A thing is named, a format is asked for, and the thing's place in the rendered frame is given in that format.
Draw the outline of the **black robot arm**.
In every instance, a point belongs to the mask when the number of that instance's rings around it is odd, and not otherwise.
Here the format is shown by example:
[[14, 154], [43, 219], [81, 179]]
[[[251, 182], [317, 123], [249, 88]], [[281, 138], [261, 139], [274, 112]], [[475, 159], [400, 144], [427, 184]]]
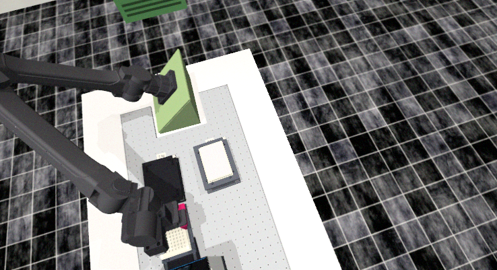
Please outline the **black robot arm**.
[[0, 123], [66, 176], [99, 211], [122, 213], [122, 243], [143, 247], [149, 257], [165, 254], [165, 228], [172, 225], [172, 214], [163, 204], [156, 215], [162, 202], [154, 190], [137, 189], [138, 183], [91, 158], [27, 105], [9, 83], [100, 90], [128, 102], [138, 102], [145, 92], [163, 105], [177, 90], [175, 72], [154, 75], [138, 65], [104, 71], [0, 53]]

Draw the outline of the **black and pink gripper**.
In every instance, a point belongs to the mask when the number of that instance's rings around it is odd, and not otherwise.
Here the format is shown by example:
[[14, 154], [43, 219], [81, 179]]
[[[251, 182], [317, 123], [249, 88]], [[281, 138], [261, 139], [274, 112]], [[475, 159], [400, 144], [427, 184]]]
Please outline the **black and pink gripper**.
[[[169, 211], [172, 214], [172, 225], [166, 227], [165, 228], [166, 231], [170, 231], [179, 227], [187, 230], [188, 222], [187, 222], [187, 213], [185, 209], [185, 204], [182, 203], [179, 205], [177, 201], [172, 201], [165, 204], [165, 206], [169, 209]], [[162, 207], [163, 207], [163, 202], [160, 210], [157, 212], [156, 215], [158, 215], [161, 212]]]

